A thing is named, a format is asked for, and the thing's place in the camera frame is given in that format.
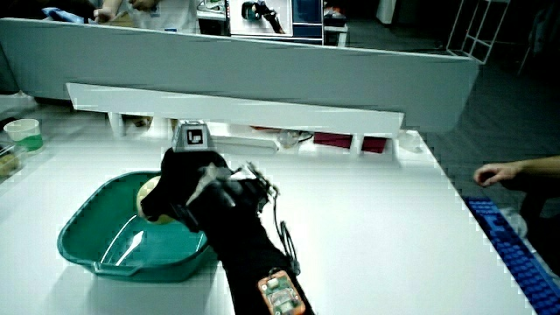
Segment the person's right hand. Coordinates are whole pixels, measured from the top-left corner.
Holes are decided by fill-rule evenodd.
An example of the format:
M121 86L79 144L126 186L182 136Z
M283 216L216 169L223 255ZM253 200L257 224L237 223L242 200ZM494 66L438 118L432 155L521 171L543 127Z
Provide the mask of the person's right hand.
M138 191L138 214L154 224L178 221L198 233L200 219L190 205L215 180L233 181L234 188L251 195L251 208L260 214L270 197L277 196L271 184L251 163L229 169L219 154L202 121L180 121L173 132L171 148L161 162L161 174L150 179Z

